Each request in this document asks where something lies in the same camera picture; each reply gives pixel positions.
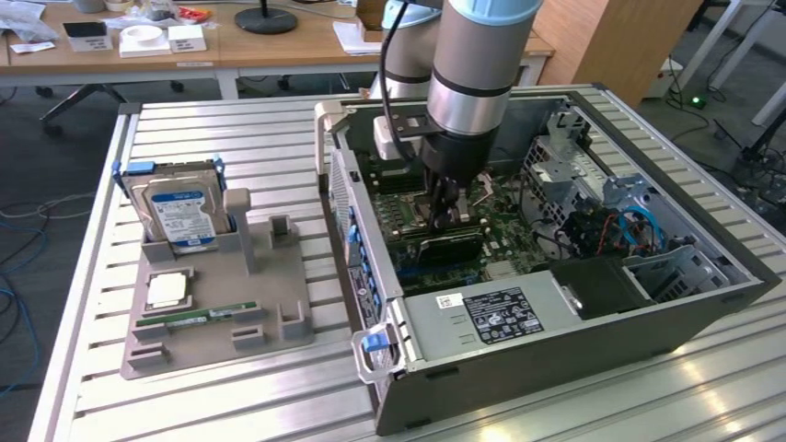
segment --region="white cable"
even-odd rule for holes
[[[195,1],[195,2],[175,2],[178,5],[183,5],[183,6],[189,6],[189,5],[215,5],[217,2],[215,0],[211,1]],[[222,4],[237,4],[237,5],[259,5],[259,1],[258,0],[227,0],[227,1],[222,1]],[[313,9],[311,7],[306,7],[306,6],[299,6],[299,5],[293,5],[291,3],[281,3],[281,2],[269,2],[270,6],[278,6],[278,7],[283,7],[287,9],[295,9],[298,11],[303,11],[303,12],[309,12],[310,14],[315,14],[318,16],[322,17],[327,17],[327,18],[335,18],[337,20],[350,20],[353,18],[355,18],[355,15],[353,14],[351,16],[335,16],[334,14],[330,14],[327,12],[322,12],[317,9]]]
[[[75,193],[74,195],[69,195],[63,198],[59,198],[57,200],[51,200],[47,203],[45,203],[43,205],[39,206],[39,208],[37,209],[37,211],[34,212],[29,212],[26,214],[7,214],[6,212],[0,211],[0,216],[9,218],[9,219],[15,219],[15,218],[27,218],[29,216],[41,216],[42,218],[46,218],[46,211],[47,209],[53,209],[55,206],[61,205],[62,203],[67,203],[70,201],[75,201],[75,200],[82,200],[83,198],[95,198],[97,197],[97,193],[91,192],[91,193]],[[71,214],[71,215],[59,215],[59,216],[50,216],[50,219],[73,219],[73,218],[79,218],[81,216],[86,216],[93,212],[93,210],[86,210],[85,212],[81,212],[78,214]]]

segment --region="power supply label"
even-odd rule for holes
[[[197,192],[159,193],[153,196],[163,232],[182,247],[209,244],[217,237],[210,215],[202,211],[206,195]]]
[[[544,331],[530,301],[518,287],[465,297],[465,307],[486,344]]]

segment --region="blue cable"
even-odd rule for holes
[[[38,229],[38,228],[33,228],[33,227],[17,227],[17,226],[13,226],[11,224],[7,224],[7,223],[5,223],[2,221],[0,221],[0,227],[10,228],[11,230],[18,230],[21,232],[34,232],[34,233],[38,233],[41,235],[39,249],[37,250],[37,252],[31,255],[31,257],[27,260],[25,260],[19,264],[17,264],[9,270],[0,272],[0,274],[6,275],[6,274],[10,274],[10,273],[17,272],[18,270],[21,270],[27,264],[30,264],[39,257],[41,253],[45,251],[45,248],[47,247],[47,233],[43,230]]]
[[[23,377],[14,384],[9,385],[3,391],[0,391],[0,399],[3,399],[9,392],[13,391],[18,385],[23,384],[27,381],[27,379],[33,376],[33,374],[37,372],[37,368],[39,368],[41,361],[41,348],[39,337],[37,336],[37,328],[34,327],[34,321],[30,319],[30,313],[27,311],[27,305],[25,304],[25,301],[18,298],[18,296],[11,290],[7,290],[6,288],[0,288],[0,293],[10,298],[11,302],[17,301],[18,308],[23,313],[25,324],[27,325],[27,329],[30,330],[30,337],[34,340],[35,351],[34,364],[25,372]]]
[[[638,244],[633,235],[626,230],[628,220],[625,219],[625,214],[640,214],[646,218],[646,220],[650,222],[650,226],[656,230],[658,238],[661,239],[661,249],[666,249],[666,236],[664,235],[664,230],[661,229],[658,222],[656,220],[656,215],[653,215],[653,213],[648,209],[645,209],[644,207],[638,207],[636,205],[626,207],[624,209],[624,211],[621,212],[621,216],[620,216],[620,227],[624,228],[625,239],[628,239],[628,241],[632,244]]]

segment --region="desk lamp base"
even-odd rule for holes
[[[235,15],[235,24],[254,34],[283,34],[298,27],[298,18],[282,9],[269,9],[269,16],[262,7],[246,9]]]

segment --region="gray carpet floor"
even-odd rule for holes
[[[674,59],[686,64],[698,49],[708,28],[702,26],[688,33],[674,51]],[[705,78],[714,68],[721,55],[732,47],[732,39],[717,46],[704,67],[686,87],[686,95],[704,94]],[[370,75],[349,76],[354,87],[369,87]],[[709,99],[709,106],[701,114],[717,118],[744,142],[752,141],[764,130],[753,126],[750,119],[760,107],[779,90],[786,80],[786,66],[763,54],[753,52],[730,81],[724,92],[728,101],[721,103]],[[211,80],[183,82],[186,91],[175,93],[167,82],[118,86],[118,91],[130,101],[194,101],[219,99],[219,89]],[[267,95],[313,95],[341,93],[338,76],[295,76],[293,89],[278,90],[275,78],[251,83],[257,90],[241,94],[243,98]],[[117,104],[103,94],[97,94],[65,114],[58,123],[66,129],[62,138],[53,139],[39,127],[39,116],[51,108],[57,99],[65,98],[74,87],[55,87],[55,98],[37,96],[31,87],[22,87],[17,97],[0,107],[0,207],[19,202],[46,202],[66,195],[95,191],[106,149],[117,119]],[[7,97],[10,89],[0,90]],[[648,100],[640,105],[640,113],[653,125],[672,136],[685,129],[701,125],[701,120],[669,107],[662,100]],[[700,161],[716,167],[729,167],[737,156],[736,147],[729,140],[718,141],[714,127],[709,127],[680,139],[681,146]],[[786,147],[786,127],[781,128],[775,148]],[[67,215],[90,208],[91,202],[81,200],[63,204],[54,215]],[[34,206],[21,207],[30,210]],[[39,227],[43,219],[6,220],[19,227]],[[61,315],[70,290],[73,272],[77,265],[87,217],[54,220],[47,228],[49,243],[45,252],[19,272],[10,275],[18,293],[30,307],[41,343],[41,363],[27,379],[26,390],[13,391],[0,398],[0,441],[26,440],[39,398],[38,385],[43,381],[50,353],[54,347]],[[0,260],[27,241],[29,232],[0,228]],[[14,266],[25,256],[7,263],[3,269]],[[0,309],[6,301],[0,299]],[[11,324],[13,315],[0,316],[0,336]],[[33,361],[33,344],[23,323],[0,345],[0,385],[15,382]]]

